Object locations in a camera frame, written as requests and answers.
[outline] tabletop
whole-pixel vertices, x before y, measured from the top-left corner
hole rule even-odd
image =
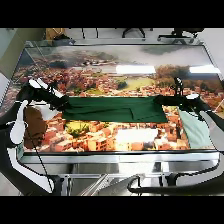
[[[70,97],[173,96],[174,77],[183,94],[200,94],[224,117],[222,74],[205,44],[195,39],[175,43],[147,39],[28,41],[0,108],[2,116],[21,86],[41,78]],[[205,122],[177,107],[163,106],[167,123],[74,121],[62,113],[46,121],[41,153],[108,153],[213,150]],[[24,147],[25,152],[33,149]]]

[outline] chair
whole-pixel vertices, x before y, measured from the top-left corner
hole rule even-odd
[[[161,37],[165,38],[191,38],[187,36],[183,36],[183,32],[188,32],[193,35],[194,38],[198,36],[197,33],[202,32],[205,28],[174,28],[172,31],[171,35],[159,35],[158,36],[158,41],[161,40]]]
[[[126,28],[126,29],[124,30],[124,32],[123,32],[123,34],[122,34],[122,38],[125,38],[126,33],[127,33],[130,29],[132,29],[132,28]],[[142,35],[143,35],[143,38],[145,38],[145,32],[144,32],[144,30],[143,30],[142,28],[138,28],[138,29],[141,31],[141,33],[142,33]]]

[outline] white floor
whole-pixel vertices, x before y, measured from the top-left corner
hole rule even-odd
[[[99,38],[121,38],[123,30],[123,28],[98,28]],[[150,28],[144,28],[144,31],[146,38],[156,40],[159,34],[170,34],[172,28],[154,28],[153,31],[150,31]],[[96,38],[95,28],[84,28],[84,32],[86,39]],[[66,34],[73,39],[83,38],[81,28],[66,29]],[[137,28],[133,28],[126,37],[141,38],[142,34]],[[224,28],[206,28],[198,35],[198,38],[205,41],[218,68],[224,74]],[[2,195],[18,195],[18,191],[0,174],[0,196]]]

